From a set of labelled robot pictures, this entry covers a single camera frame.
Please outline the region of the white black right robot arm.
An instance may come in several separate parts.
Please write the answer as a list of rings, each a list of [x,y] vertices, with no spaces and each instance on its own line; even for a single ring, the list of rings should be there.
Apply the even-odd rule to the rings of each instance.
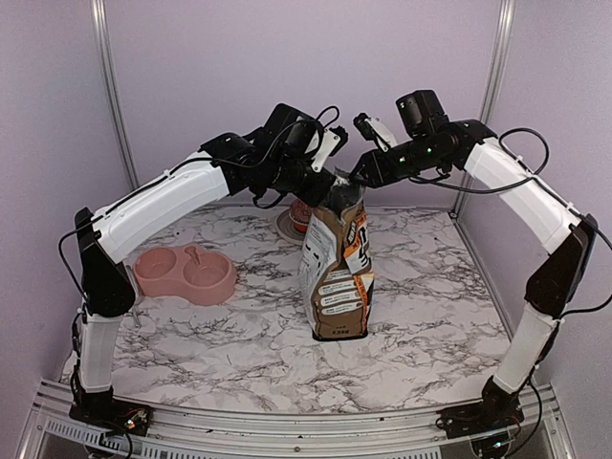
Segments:
[[[520,221],[541,263],[527,278],[520,321],[479,401],[445,408],[437,424],[448,437],[498,429],[521,420],[519,395],[552,350],[566,308],[589,261],[597,223],[561,198],[481,120],[451,120],[436,93],[418,90],[398,98],[407,141],[399,142],[377,118],[356,115],[353,124],[374,144],[353,168],[352,181],[369,188],[414,184],[450,188],[454,170],[478,187],[471,194],[496,195]]]

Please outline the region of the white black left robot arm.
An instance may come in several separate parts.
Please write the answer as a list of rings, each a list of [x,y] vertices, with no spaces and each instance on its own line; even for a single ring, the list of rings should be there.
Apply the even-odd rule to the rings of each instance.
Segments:
[[[123,265],[127,256],[191,211],[245,189],[255,202],[273,189],[315,207],[336,180],[325,162],[347,140],[344,128],[279,103],[249,134],[221,134],[115,203],[76,214],[71,234],[81,275],[73,281],[81,305],[72,325],[72,419],[120,433],[148,429],[151,407],[115,399],[111,384],[120,322],[137,298]]]

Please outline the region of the white brown pet food bag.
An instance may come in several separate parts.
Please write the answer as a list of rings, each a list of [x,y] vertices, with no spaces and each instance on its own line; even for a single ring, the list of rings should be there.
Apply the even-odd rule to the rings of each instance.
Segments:
[[[336,176],[325,199],[312,210],[298,268],[306,316],[318,341],[368,335],[375,281],[365,187],[340,169]]]

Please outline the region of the pink double pet feeder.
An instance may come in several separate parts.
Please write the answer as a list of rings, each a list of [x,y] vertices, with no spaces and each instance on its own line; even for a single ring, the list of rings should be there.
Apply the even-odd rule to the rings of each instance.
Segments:
[[[133,271],[144,296],[178,296],[199,306],[230,299],[237,280],[236,268],[227,256],[195,244],[145,251]]]

